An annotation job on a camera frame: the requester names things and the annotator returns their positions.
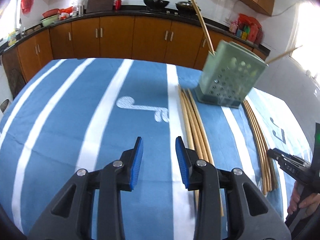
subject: tablecloth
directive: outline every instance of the tablecloth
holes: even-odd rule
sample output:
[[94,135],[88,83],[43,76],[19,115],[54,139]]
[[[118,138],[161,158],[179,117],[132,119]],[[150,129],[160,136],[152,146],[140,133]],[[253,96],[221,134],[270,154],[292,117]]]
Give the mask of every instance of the tablecloth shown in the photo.
[[[178,85],[196,87],[201,71],[130,59],[68,59],[47,64],[0,122],[0,203],[28,234],[58,190],[79,168],[93,171],[133,148],[144,152],[137,186],[122,192],[126,239],[193,238],[193,193],[181,181],[175,139],[187,140]],[[312,158],[286,103],[257,89],[247,100],[269,148]],[[239,109],[196,100],[215,166],[235,167],[261,188],[260,163],[247,117]],[[294,180],[275,165],[279,188],[266,196],[285,219]],[[92,238],[96,229],[96,201]],[[222,238],[227,237],[222,217]]]

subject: blue tablecloth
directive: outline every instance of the blue tablecloth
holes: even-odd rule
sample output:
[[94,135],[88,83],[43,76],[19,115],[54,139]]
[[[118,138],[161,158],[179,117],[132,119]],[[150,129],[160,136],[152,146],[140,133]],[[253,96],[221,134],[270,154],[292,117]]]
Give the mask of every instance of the blue tablecloth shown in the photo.
[[[193,196],[181,182],[175,139],[182,136],[187,145],[178,85],[193,91],[200,74],[129,59],[51,61],[24,87],[0,123],[0,203],[8,216],[27,235],[77,169],[103,168],[141,136],[138,184],[133,192],[122,192],[126,238],[191,240]],[[310,160],[309,144],[284,101],[257,89],[247,100],[270,148]],[[243,108],[196,103],[215,166],[228,171],[239,167],[261,187]],[[275,167],[279,188],[267,199],[285,218],[294,181]],[[95,224],[96,210],[93,215]],[[223,217],[223,238],[226,224]],[[95,238],[95,227],[92,234]]]

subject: countertop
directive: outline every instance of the countertop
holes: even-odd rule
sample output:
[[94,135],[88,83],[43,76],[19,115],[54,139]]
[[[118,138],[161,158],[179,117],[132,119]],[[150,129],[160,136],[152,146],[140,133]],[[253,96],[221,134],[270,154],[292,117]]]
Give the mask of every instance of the countertop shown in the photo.
[[[174,20],[174,21],[179,21],[179,22],[183,22],[183,23],[188,23],[188,24],[192,24],[192,25],[196,25],[196,26],[200,26],[201,24],[199,22],[199,20],[197,19],[196,15],[175,15],[175,12],[178,12],[177,10],[172,10],[172,9],[166,9],[166,11],[170,12],[170,13],[166,13],[166,12],[158,12],[158,11],[149,11],[146,10],[146,6],[135,6],[135,5],[127,5],[127,6],[122,6],[122,10],[119,11],[104,11],[104,12],[95,12],[95,13],[88,13],[88,14],[84,14],[83,16],[75,16],[75,17],[70,17],[68,19],[65,20],[58,20],[53,22],[52,24],[50,24],[47,27],[42,27],[39,30],[34,31],[33,33],[23,37],[22,39],[19,39],[15,44],[13,44],[10,47],[7,47],[5,49],[3,49],[0,52],[0,55],[4,52],[6,52],[7,50],[19,45],[20,43],[24,42],[25,40],[31,38],[32,36],[40,33],[43,30],[46,30],[48,28],[52,28],[55,27],[57,25],[60,24],[64,24],[67,22],[72,22],[72,21],[77,21],[77,20],[81,20],[81,19],[86,19],[86,18],[94,18],[94,17],[102,17],[102,16],[115,16],[115,15],[127,15],[127,16],[147,16],[147,17],[157,17],[157,18],[163,18],[163,19],[169,19],[169,20]],[[210,19],[204,18],[204,21],[207,25],[208,30],[213,30],[219,33],[222,33],[226,36],[230,36],[232,38],[234,38],[235,40],[239,40],[242,43],[246,44],[247,46],[251,47],[251,48],[255,48],[257,50],[259,50],[260,52],[262,52],[263,54],[265,54],[266,56],[269,56],[270,50],[267,49],[266,47],[262,46],[262,45],[252,45],[244,40],[241,40],[240,38],[234,36],[232,33],[230,33],[228,31],[228,27],[220,24],[218,22],[212,21]]]

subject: red plastic bag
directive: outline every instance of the red plastic bag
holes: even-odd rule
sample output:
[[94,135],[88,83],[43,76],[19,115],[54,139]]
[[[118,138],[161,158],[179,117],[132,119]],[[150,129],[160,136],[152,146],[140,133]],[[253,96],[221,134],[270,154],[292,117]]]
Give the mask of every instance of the red plastic bag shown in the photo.
[[21,10],[23,15],[28,14],[33,6],[33,0],[21,0]]

